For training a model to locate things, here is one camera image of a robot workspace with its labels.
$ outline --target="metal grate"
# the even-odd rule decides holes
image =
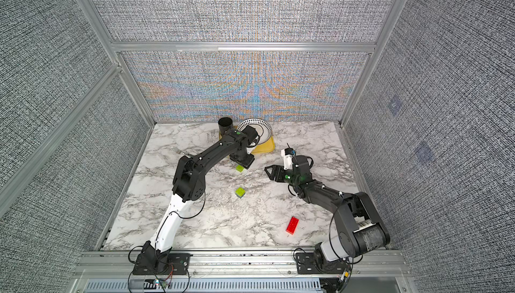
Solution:
[[[167,292],[182,292],[188,279],[174,279]],[[130,288],[133,292],[162,292],[161,288],[144,279],[132,279]],[[299,279],[191,279],[188,292],[320,292],[318,278]],[[84,293],[127,292],[125,279],[90,279]]]

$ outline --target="marble tabletop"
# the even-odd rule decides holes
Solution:
[[[270,181],[263,169],[282,164],[281,149],[288,143],[299,155],[314,159],[314,179],[339,191],[358,192],[335,125],[270,124],[275,150],[255,155],[252,166],[241,173],[228,158],[213,167],[205,177],[205,207],[196,218],[183,220],[174,248],[311,246],[327,240],[331,213],[293,197],[286,183]],[[103,250],[128,250],[143,245],[154,233],[170,203],[182,156],[171,146],[196,154],[217,140],[216,123],[156,125]],[[234,193],[238,187],[246,191],[242,198]],[[183,215],[194,215],[202,204],[203,198],[195,201]],[[285,231],[292,216],[299,219],[294,235]]]

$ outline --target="wire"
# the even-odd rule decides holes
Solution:
[[[334,213],[333,213],[333,217],[331,218],[331,221],[329,222],[329,245],[331,245],[331,249],[333,250],[333,253],[336,255],[336,257],[338,257],[338,259],[339,259],[340,261],[343,261],[343,258],[341,258],[341,257],[336,253],[336,251],[334,250],[333,243],[331,242],[331,225],[333,224],[334,215],[336,214],[336,212],[338,211],[338,209],[340,208],[340,206],[338,206],[338,208],[334,211]]]
[[[261,136],[260,135],[257,135],[256,139],[254,139],[254,145],[249,144],[249,147],[256,147],[258,145],[258,143],[261,141]]]
[[[198,216],[198,214],[200,214],[200,213],[202,212],[202,210],[204,209],[204,206],[205,206],[205,191],[204,191],[204,203],[202,204],[202,208],[201,208],[201,209],[200,209],[200,211],[199,211],[199,212],[197,212],[195,215],[193,215],[193,216],[191,216],[191,217],[182,217],[182,216],[181,216],[181,215],[179,215],[179,213],[178,213],[177,211],[175,211],[175,210],[174,210],[174,211],[172,211],[172,212],[170,212],[170,215],[171,215],[171,213],[176,213],[176,214],[177,214],[177,216],[179,216],[179,217],[180,217],[180,218],[182,218],[182,219],[191,219],[191,218],[193,218],[193,217],[197,217],[197,216]]]
[[[131,250],[129,251],[129,255],[127,255],[127,258],[129,259],[129,262],[131,262],[132,264],[136,264],[136,261],[133,261],[130,259],[130,254],[132,253],[132,251],[135,249],[135,248],[138,248],[138,247],[141,247],[143,248],[142,245],[139,245],[139,246],[134,246],[133,248],[131,248]]]
[[[313,160],[313,158],[311,158],[311,157],[306,156],[306,158],[311,159],[310,168],[312,168],[312,167],[313,167],[313,164],[315,163],[315,161],[314,161],[314,160]]]
[[[130,290],[130,286],[129,286],[131,274],[132,274],[132,271],[129,273],[129,277],[127,277],[127,289],[129,290],[129,293],[132,293],[132,291]]]
[[[295,252],[296,252],[298,249],[299,249],[299,250],[302,250],[302,251],[304,252],[304,254],[306,254],[306,251],[305,251],[303,248],[301,248],[301,247],[297,247],[296,249],[294,249],[294,250],[293,250],[293,260],[295,261],[295,264],[297,264],[297,265],[302,265],[302,264],[304,264],[304,263],[297,262],[297,258],[295,257]]]
[[[363,260],[363,255],[361,255],[361,258],[357,262],[355,262],[354,258],[352,258],[352,263],[349,263],[349,264],[354,265],[354,264],[357,264],[357,263],[361,262],[362,260]]]
[[[292,191],[290,190],[290,186],[292,186],[292,185],[290,185],[290,184],[288,185],[288,191],[290,192],[290,194],[292,194],[292,196],[298,197],[297,195],[295,195],[294,193],[292,193]]]
[[[173,277],[173,274],[174,274],[174,267],[172,266],[170,274],[168,274],[168,277],[165,278],[164,281],[166,282],[168,279],[170,279],[170,281],[171,281],[171,278]]]
[[[186,292],[186,290],[188,289],[188,287],[190,287],[190,271],[188,271],[188,269],[186,269],[186,273],[188,273],[188,284],[186,284],[186,288],[185,288],[185,289],[184,289],[184,291],[182,291],[181,293]]]

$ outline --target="cable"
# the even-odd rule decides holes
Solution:
[[[177,211],[172,211],[168,214],[168,216],[171,216],[171,213],[176,213],[177,216],[181,219],[191,219],[193,217],[197,217],[198,214],[200,214],[202,212],[202,210],[204,209],[204,206],[205,206],[205,198],[206,198],[206,194],[205,194],[205,191],[204,191],[204,203],[202,204],[202,208],[200,209],[199,212],[197,212],[195,215],[191,216],[191,217],[182,217],[181,215],[179,215],[179,213]],[[166,216],[166,218],[164,219],[164,222],[161,224],[161,227],[159,227],[159,230],[158,230],[158,234],[156,235],[156,243],[158,241],[158,238],[159,238],[159,233],[161,232],[161,229],[163,228],[163,225],[166,223],[166,220],[168,219],[168,216]]]
[[[131,250],[129,251],[129,255],[127,255],[127,258],[129,259],[129,262],[131,262],[132,264],[136,264],[136,261],[133,261],[130,259],[130,254],[132,253],[132,251],[135,249],[135,248],[138,248],[138,247],[141,247],[143,248],[142,245],[139,245],[139,246],[134,246],[133,248],[131,248]]]
[[[306,158],[311,159],[310,168],[312,168],[312,167],[313,167],[313,164],[315,163],[315,161],[314,161],[314,160],[313,160],[313,158],[311,158],[311,157],[307,157],[307,156],[306,156]]]
[[[249,147],[256,147],[258,145],[258,143],[261,141],[261,136],[260,135],[257,135],[256,139],[254,139],[254,145],[249,144]]]
[[[186,292],[186,290],[188,289],[188,287],[190,287],[190,271],[188,271],[188,269],[186,269],[186,273],[188,273],[188,284],[186,284],[186,288],[185,288],[185,289],[184,289],[184,291],[182,291],[181,293]]]
[[[132,293],[132,291],[130,290],[130,286],[129,286],[131,274],[132,274],[132,271],[129,273],[129,277],[127,277],[127,289],[129,290],[129,293]]]
[[[338,259],[339,259],[340,261],[343,261],[343,258],[341,258],[341,257],[336,253],[336,251],[334,250],[333,243],[331,242],[331,225],[333,224],[334,214],[336,214],[336,212],[338,211],[338,209],[340,208],[340,206],[338,206],[338,208],[334,211],[334,213],[333,213],[333,217],[331,218],[331,221],[329,222],[329,245],[331,245],[331,249],[333,250],[333,253],[336,255],[336,257],[338,257]]]
[[[290,194],[292,194],[292,196],[298,197],[297,195],[295,195],[294,193],[292,193],[292,191],[290,190],[290,186],[292,186],[292,185],[290,185],[290,184],[288,185],[288,191],[290,192]]]
[[[357,263],[361,262],[362,260],[363,260],[363,255],[361,255],[361,258],[357,262],[355,262],[354,258],[352,258],[352,263],[349,263],[349,264],[354,265],[354,264],[357,264]]]
[[[295,252],[296,252],[298,249],[299,249],[299,250],[302,250],[302,251],[304,252],[304,254],[306,254],[306,251],[305,251],[303,248],[301,248],[301,247],[297,247],[296,249],[294,249],[294,250],[293,250],[293,260],[295,261],[295,264],[297,264],[297,265],[302,265],[302,264],[304,264],[304,263],[299,263],[299,262],[297,262],[297,259],[296,259],[296,257],[295,257]]]
[[[205,206],[205,191],[204,191],[204,203],[202,204],[202,208],[201,208],[201,209],[200,209],[200,211],[199,211],[199,212],[197,212],[195,215],[193,215],[193,216],[191,216],[191,217],[182,217],[182,216],[181,216],[181,215],[179,215],[179,213],[178,213],[177,211],[175,211],[175,210],[174,210],[174,211],[172,211],[172,212],[170,212],[170,215],[171,215],[171,213],[176,213],[176,214],[177,214],[177,216],[179,216],[179,217],[180,217],[180,218],[182,218],[182,219],[191,219],[191,218],[193,218],[193,217],[197,217],[197,216],[198,216],[198,214],[200,214],[200,213],[202,212],[202,210],[204,209],[204,206]]]

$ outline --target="black cable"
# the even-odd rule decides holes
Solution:
[[[184,289],[184,291],[182,291],[181,293],[186,292],[186,290],[188,289],[188,287],[190,287],[190,271],[188,271],[188,269],[186,269],[186,273],[188,273],[188,284],[186,284],[186,288],[185,288],[185,289]]]
[[[355,262],[354,258],[352,258],[352,263],[349,263],[349,264],[354,265],[354,264],[357,264],[357,263],[361,262],[362,260],[363,260],[363,255],[361,255],[361,258],[357,262]]]
[[[336,214],[336,212],[338,211],[340,206],[338,206],[338,208],[336,208],[336,210],[333,213],[333,217],[331,218],[331,221],[329,222],[329,245],[331,245],[331,249],[333,250],[333,253],[336,255],[336,257],[338,257],[338,260],[343,261],[343,258],[341,258],[338,254],[336,254],[336,251],[334,250],[334,247],[333,247],[333,243],[331,242],[331,225],[333,224],[334,215]]]
[[[141,246],[141,245],[139,245],[139,246],[134,246],[133,248],[131,248],[131,250],[129,251],[129,254],[127,255],[127,259],[128,259],[128,260],[129,260],[129,262],[131,262],[132,264],[136,264],[136,262],[130,259],[130,254],[132,253],[132,251],[133,251],[134,249],[136,249],[136,248],[138,248],[138,247],[143,248],[143,246]],[[129,290],[129,292],[130,292],[130,293],[132,293],[132,291],[131,291],[131,289],[130,289],[130,287],[129,287],[129,280],[130,280],[130,276],[131,276],[131,274],[132,274],[132,272],[131,272],[131,273],[129,273],[129,276],[127,277],[127,289]],[[153,271],[152,271],[152,274],[154,274],[154,276],[156,277],[156,280],[158,280],[158,283],[159,283],[159,285],[161,285],[161,288],[163,289],[163,292],[164,292],[164,293],[166,293],[166,291],[164,290],[163,284],[161,283],[161,280],[159,280],[159,278],[158,278],[157,274],[156,274],[156,273],[154,273]]]
[[[198,214],[200,214],[200,213],[202,212],[202,210],[204,209],[204,206],[205,206],[205,191],[204,191],[204,203],[202,204],[202,208],[201,208],[201,209],[200,209],[200,211],[199,211],[199,212],[197,212],[195,215],[193,215],[193,216],[191,216],[191,217],[182,217],[182,216],[181,216],[181,215],[179,215],[179,213],[178,213],[178,212],[176,212],[175,210],[174,210],[174,211],[172,211],[172,212],[170,212],[170,215],[171,215],[171,213],[176,213],[176,214],[177,214],[177,216],[179,216],[179,217],[180,217],[180,218],[182,218],[182,219],[191,219],[191,218],[193,218],[193,217],[197,217],[197,216],[198,216]]]
[[[252,144],[250,144],[249,146],[256,147],[258,145],[258,143],[261,141],[261,136],[257,135],[256,139],[257,139],[257,141],[254,140],[254,146]]]
[[[290,185],[290,184],[288,185],[288,191],[290,192],[290,194],[292,194],[292,196],[298,197],[297,195],[295,195],[294,193],[292,193],[292,191],[290,190],[290,186],[292,186],[292,185]]]
[[[311,158],[311,157],[307,157],[307,156],[306,156],[306,158],[311,159],[310,168],[312,168],[312,167],[313,167],[313,164],[315,163],[315,161],[314,161],[314,160],[313,160],[313,158]]]
[[[129,273],[129,277],[127,277],[127,289],[129,290],[129,293],[132,293],[132,291],[130,290],[130,286],[129,286],[131,274],[132,274],[132,271]]]
[[[132,253],[132,251],[135,249],[135,248],[138,248],[138,247],[141,247],[143,248],[142,245],[139,245],[139,246],[134,246],[133,248],[131,248],[131,250],[129,251],[129,255],[127,255],[127,258],[129,259],[129,262],[131,262],[132,264],[136,264],[136,261],[133,261],[130,259],[130,254]]]
[[[298,249],[299,249],[299,250],[302,250],[302,251],[304,252],[304,254],[306,254],[306,251],[305,251],[303,248],[301,248],[301,247],[297,247],[296,249],[294,249],[294,250],[293,250],[293,259],[295,260],[295,264],[297,264],[297,265],[302,265],[302,264],[304,264],[304,263],[299,263],[299,262],[297,262],[297,258],[295,257],[295,252],[296,252]]]

